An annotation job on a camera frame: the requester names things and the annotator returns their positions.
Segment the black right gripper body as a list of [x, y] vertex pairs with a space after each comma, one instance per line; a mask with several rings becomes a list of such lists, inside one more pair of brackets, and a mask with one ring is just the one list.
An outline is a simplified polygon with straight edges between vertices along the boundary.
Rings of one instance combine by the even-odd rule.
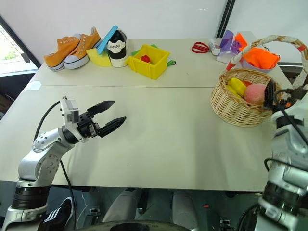
[[293, 106], [296, 99], [293, 97], [292, 89], [283, 89], [274, 92], [273, 94], [273, 111], [288, 109]]

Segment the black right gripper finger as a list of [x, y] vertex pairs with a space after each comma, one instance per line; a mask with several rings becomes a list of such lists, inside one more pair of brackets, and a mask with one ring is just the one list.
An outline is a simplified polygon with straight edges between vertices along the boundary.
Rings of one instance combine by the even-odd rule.
[[263, 107], [265, 109], [272, 109], [273, 108], [275, 91], [276, 91], [276, 83], [275, 83], [275, 81], [270, 80], [268, 82], [268, 84], [266, 85], [266, 88], [265, 88], [265, 91], [264, 91]]
[[307, 90], [303, 87], [298, 87], [296, 89], [287, 89], [285, 92], [289, 94], [292, 99], [303, 99], [307, 93]]

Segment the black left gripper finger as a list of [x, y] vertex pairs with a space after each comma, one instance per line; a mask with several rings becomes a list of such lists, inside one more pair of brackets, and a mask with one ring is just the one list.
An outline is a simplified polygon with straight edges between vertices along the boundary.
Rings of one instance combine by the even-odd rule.
[[108, 110], [114, 103], [115, 103], [115, 101], [103, 101], [103, 102], [87, 109], [87, 112], [89, 113], [91, 118], [94, 118], [94, 116], [96, 114], [102, 113], [102, 112]]
[[103, 128], [100, 128], [98, 131], [98, 136], [100, 136], [101, 138], [107, 136], [108, 134], [114, 132], [116, 129], [118, 129], [126, 120], [126, 117], [119, 117], [116, 118], [110, 122], [108, 122], [107, 124], [105, 124], [105, 126]]

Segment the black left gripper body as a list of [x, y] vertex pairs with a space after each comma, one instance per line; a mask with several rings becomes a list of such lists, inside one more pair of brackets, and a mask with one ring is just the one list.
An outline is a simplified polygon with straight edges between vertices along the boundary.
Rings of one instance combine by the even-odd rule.
[[79, 116], [77, 129], [83, 138], [93, 138], [98, 135], [100, 127], [92, 120], [89, 112], [84, 112]]

